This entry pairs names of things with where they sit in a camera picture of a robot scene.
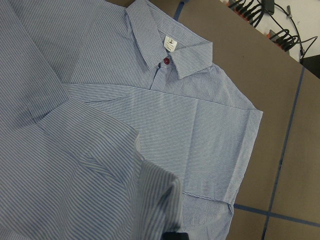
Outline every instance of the shirt collar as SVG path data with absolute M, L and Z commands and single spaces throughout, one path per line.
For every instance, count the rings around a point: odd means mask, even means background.
M 178 77 L 184 78 L 212 65 L 213 45 L 147 0 L 135 0 L 126 13 L 141 55 L 154 68 L 168 55 Z M 159 30 L 178 42 L 177 49 L 167 52 Z

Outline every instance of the white label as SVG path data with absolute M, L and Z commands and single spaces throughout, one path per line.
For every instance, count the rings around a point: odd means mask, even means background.
M 165 36 L 164 47 L 169 51 L 173 52 L 176 49 L 177 41 L 173 40 L 171 37 Z

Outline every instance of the shirt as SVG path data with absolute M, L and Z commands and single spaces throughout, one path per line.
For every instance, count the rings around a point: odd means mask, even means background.
M 181 178 L 190 239 L 225 239 L 262 112 L 212 43 L 146 0 L 10 2 L 69 94 L 138 129 L 141 153 Z
M 138 152 L 138 132 L 71 99 L 0 0 L 0 239 L 161 239 L 181 183 Z

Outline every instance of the maroon button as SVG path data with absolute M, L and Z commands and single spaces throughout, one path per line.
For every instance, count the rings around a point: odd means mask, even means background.
M 170 60 L 169 60 L 169 58 L 165 57 L 163 59 L 163 62 L 164 62 L 164 64 L 168 65 L 170 63 Z

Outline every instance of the blue and white striped shirt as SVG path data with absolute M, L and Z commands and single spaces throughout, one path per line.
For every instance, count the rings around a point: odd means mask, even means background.
M 0 0 L 0 239 L 149 240 L 181 225 L 179 178 L 138 132 L 70 98 Z
M 146 0 L 9 1 L 71 97 L 136 128 L 141 153 L 181 178 L 181 230 L 225 239 L 262 112 L 212 43 Z

